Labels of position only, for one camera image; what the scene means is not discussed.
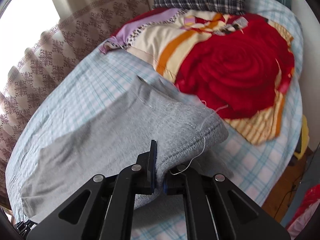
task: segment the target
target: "brown patterned curtain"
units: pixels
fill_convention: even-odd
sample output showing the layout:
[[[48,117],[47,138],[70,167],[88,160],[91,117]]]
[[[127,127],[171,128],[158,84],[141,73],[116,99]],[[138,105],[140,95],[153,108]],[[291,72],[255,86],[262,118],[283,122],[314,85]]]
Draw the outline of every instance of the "brown patterned curtain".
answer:
[[[92,2],[51,28],[16,65],[0,92],[0,205],[10,208],[5,168],[33,113],[110,33],[148,10],[147,0]]]

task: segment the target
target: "bed sheet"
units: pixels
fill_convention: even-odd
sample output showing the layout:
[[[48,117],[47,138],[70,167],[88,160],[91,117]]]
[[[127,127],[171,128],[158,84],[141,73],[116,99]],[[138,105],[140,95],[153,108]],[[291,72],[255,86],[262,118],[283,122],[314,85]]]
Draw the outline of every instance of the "bed sheet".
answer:
[[[262,205],[286,168],[300,134],[302,102],[298,78],[302,70],[303,38],[299,21],[279,2],[246,0],[246,6],[248,12],[285,26],[294,37],[295,74],[286,96],[280,136],[252,146],[226,124],[228,139],[213,149],[233,172],[231,180]],[[8,195],[17,221],[28,219],[23,213],[20,189],[37,165],[39,150],[110,105],[129,88],[135,75],[149,83],[160,77],[151,65],[130,53],[116,50],[103,54],[96,48],[42,103],[20,136],[6,169]],[[184,98],[185,102],[194,100],[189,95]],[[132,239],[186,239],[184,214],[135,229]]]

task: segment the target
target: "purple fabric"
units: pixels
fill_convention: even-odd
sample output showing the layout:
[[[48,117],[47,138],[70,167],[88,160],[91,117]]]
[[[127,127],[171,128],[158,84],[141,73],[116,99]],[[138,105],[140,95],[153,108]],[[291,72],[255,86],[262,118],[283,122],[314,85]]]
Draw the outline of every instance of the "purple fabric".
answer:
[[[294,240],[298,234],[303,230],[306,224],[309,222],[313,214],[315,213],[320,200],[317,200],[315,203],[310,205],[306,211],[298,217],[288,228],[288,232],[290,234],[291,240]]]
[[[128,36],[138,27],[146,24],[146,23],[151,23],[151,22],[161,22],[161,21],[166,21],[169,20],[171,17],[173,17],[179,9],[177,8],[171,8],[168,9],[162,13],[155,14],[146,18],[143,18],[141,20],[135,21],[128,23],[124,25],[121,30],[117,33],[116,36],[112,36],[107,41],[110,41],[114,44],[119,44],[120,46],[124,45]]]

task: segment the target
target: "loose thread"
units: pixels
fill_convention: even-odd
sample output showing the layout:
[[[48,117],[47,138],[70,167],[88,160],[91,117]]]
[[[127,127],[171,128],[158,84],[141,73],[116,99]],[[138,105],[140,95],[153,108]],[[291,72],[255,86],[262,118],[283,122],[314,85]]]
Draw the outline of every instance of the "loose thread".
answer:
[[[217,109],[215,110],[215,112],[217,113],[219,110],[225,109],[225,108],[227,108],[227,107],[229,107],[229,105],[220,106],[219,108],[217,108]]]
[[[146,102],[144,102],[138,95],[136,95],[139,99],[140,99],[140,101],[142,102],[142,103],[144,103],[146,106],[149,106],[149,107],[151,107],[152,109],[155,109],[155,110],[157,110],[157,111],[159,111],[159,112],[161,112],[161,113],[163,113],[163,114],[165,114],[167,117],[170,117],[171,119],[173,119],[173,120],[175,120],[176,122],[178,122],[178,123],[184,123],[184,124],[188,124],[188,125],[190,125],[190,126],[192,126],[195,130],[197,130],[191,123],[187,123],[187,122],[179,122],[178,120],[176,120],[176,119],[174,119],[172,116],[169,116],[169,115],[167,115],[165,112],[162,112],[162,111],[160,111],[160,110],[158,110],[158,109],[156,109],[156,108],[154,108],[154,107],[152,107],[151,105],[147,105],[147,103]]]
[[[125,51],[125,49],[119,44],[119,42],[117,42],[117,43],[118,43],[118,45],[120,46],[120,48]],[[132,46],[131,46],[131,48],[136,49],[136,50],[140,50],[140,51],[144,52],[145,54],[151,56],[151,57],[153,58],[153,60],[159,65],[158,61],[155,59],[155,57],[153,57],[152,54],[150,54],[150,53],[148,53],[148,52],[145,52],[145,51],[143,51],[142,49],[138,49],[138,48],[136,48],[136,47],[132,47]]]
[[[172,173],[172,172],[169,170],[172,175],[178,175],[178,174],[184,172],[187,168],[189,168],[189,166],[191,165],[192,161],[193,161],[195,158],[199,157],[199,156],[204,152],[204,148],[205,148],[205,137],[203,137],[203,139],[204,139],[204,145],[203,145],[202,152],[201,152],[200,154],[198,154],[197,156],[193,157],[193,158],[191,159],[189,165],[188,165],[183,171],[180,171],[180,172],[178,172],[178,173]]]

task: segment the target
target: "yellow object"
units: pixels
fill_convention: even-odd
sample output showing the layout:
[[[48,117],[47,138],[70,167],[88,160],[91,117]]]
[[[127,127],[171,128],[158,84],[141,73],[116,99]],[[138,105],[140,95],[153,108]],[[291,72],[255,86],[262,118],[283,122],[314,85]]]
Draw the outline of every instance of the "yellow object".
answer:
[[[304,115],[302,115],[301,133],[302,133],[302,136],[301,136],[301,153],[294,152],[294,156],[298,160],[300,160],[303,157],[304,153],[307,150],[307,147],[308,147],[308,144],[309,144],[309,140],[310,140],[307,118]]]

